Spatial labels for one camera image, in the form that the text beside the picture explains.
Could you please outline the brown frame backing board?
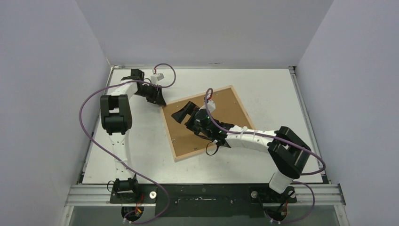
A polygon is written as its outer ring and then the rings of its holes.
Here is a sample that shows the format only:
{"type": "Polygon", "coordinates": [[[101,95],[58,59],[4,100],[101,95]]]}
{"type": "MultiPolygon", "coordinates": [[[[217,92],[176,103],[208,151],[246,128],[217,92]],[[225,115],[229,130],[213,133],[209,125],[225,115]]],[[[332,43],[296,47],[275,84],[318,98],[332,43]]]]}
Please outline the brown frame backing board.
{"type": "Polygon", "coordinates": [[[215,89],[211,102],[215,109],[211,115],[218,124],[215,126],[207,116],[204,93],[185,97],[162,107],[167,136],[174,161],[193,157],[211,148],[226,146],[223,141],[227,133],[219,129],[231,129],[234,125],[255,129],[239,95],[233,86],[215,89]]]}

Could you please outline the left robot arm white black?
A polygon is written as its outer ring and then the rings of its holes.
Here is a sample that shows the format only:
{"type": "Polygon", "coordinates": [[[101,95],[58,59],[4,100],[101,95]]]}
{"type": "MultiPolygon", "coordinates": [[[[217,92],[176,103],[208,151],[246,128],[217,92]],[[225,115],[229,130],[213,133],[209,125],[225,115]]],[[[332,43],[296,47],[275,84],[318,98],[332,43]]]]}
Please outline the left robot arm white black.
{"type": "Polygon", "coordinates": [[[162,88],[159,86],[162,79],[164,75],[153,70],[146,82],[143,71],[132,69],[129,76],[122,78],[122,85],[100,97],[101,124],[111,141],[112,153],[117,156],[112,195],[130,203],[136,202],[142,194],[136,174],[127,168],[131,164],[128,135],[133,125],[129,100],[137,95],[152,104],[165,106],[162,88]]]}

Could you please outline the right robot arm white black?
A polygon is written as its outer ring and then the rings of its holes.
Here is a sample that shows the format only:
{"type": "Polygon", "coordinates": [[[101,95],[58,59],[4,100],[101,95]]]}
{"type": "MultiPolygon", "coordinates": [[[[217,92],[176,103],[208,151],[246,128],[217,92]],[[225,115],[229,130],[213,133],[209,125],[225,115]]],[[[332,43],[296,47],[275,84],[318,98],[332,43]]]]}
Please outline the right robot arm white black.
{"type": "Polygon", "coordinates": [[[211,117],[216,109],[213,100],[208,100],[202,107],[189,101],[171,117],[196,136],[208,140],[219,147],[245,148],[268,152],[277,167],[273,173],[266,196],[272,202],[278,202],[285,195],[286,188],[298,179],[309,159],[309,148],[290,128],[282,126],[276,131],[259,131],[221,122],[211,117]]]}

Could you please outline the light wooden picture frame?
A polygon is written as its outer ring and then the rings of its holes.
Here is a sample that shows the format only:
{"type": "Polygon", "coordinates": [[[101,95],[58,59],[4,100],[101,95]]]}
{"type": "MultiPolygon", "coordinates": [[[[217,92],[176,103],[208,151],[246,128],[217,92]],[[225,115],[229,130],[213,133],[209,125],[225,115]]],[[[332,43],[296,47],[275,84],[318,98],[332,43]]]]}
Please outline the light wooden picture frame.
{"type": "MultiPolygon", "coordinates": [[[[204,93],[200,93],[169,101],[165,107],[162,107],[162,115],[174,161],[193,157],[204,153],[206,150],[206,145],[209,142],[194,135],[184,125],[189,116],[186,116],[182,123],[176,122],[171,116],[181,110],[189,101],[202,107],[204,105],[204,95],[204,93]]],[[[255,125],[232,85],[215,89],[211,100],[215,102],[216,106],[216,109],[211,113],[214,119],[240,127],[246,126],[249,129],[255,129],[255,125]]]]}

